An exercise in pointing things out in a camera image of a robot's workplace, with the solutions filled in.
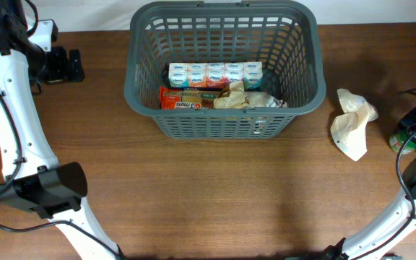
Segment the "wooden tabletop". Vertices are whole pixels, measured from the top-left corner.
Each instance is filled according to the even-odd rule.
[[[86,80],[35,97],[61,163],[79,162],[90,205],[130,257],[231,258],[321,251],[367,225],[396,196],[387,140],[416,105],[416,24],[320,26],[327,97],[268,140],[176,140],[124,100],[129,32],[61,33],[78,48]],[[342,114],[337,89],[374,104],[368,152],[354,162],[329,129]],[[416,155],[405,156],[407,164]],[[45,222],[0,205],[0,222]],[[416,231],[392,252],[416,259]],[[0,230],[0,259],[78,259],[55,227]]]

